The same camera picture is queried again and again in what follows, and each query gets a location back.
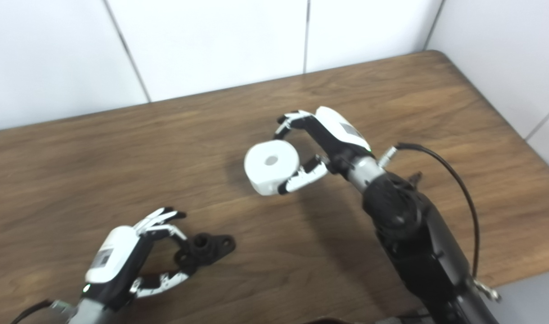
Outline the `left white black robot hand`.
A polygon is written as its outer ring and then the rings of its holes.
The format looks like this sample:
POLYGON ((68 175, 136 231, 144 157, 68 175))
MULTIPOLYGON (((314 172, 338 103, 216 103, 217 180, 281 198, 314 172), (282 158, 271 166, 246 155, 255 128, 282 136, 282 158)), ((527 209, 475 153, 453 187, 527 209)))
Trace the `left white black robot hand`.
POLYGON ((186 216, 172 207, 162 207, 134 226, 114 228, 85 275, 82 299, 94 300, 104 309, 117 312, 133 299, 163 293, 186 281, 190 275, 180 270, 140 277, 155 241, 170 238, 180 248, 187 246, 187 236, 170 224, 171 220, 186 216))

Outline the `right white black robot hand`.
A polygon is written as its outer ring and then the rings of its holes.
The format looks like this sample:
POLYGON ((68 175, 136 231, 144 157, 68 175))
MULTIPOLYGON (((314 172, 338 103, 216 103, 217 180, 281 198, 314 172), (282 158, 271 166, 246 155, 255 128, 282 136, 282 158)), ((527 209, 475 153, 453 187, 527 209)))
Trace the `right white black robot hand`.
POLYGON ((320 106, 315 113, 297 110, 277 119, 279 127, 273 139, 283 140, 293 129, 306 133, 323 149, 277 187, 280 195, 295 192, 314 183, 328 173, 347 178, 348 171, 359 158, 375 158, 365 138, 334 109, 320 106))

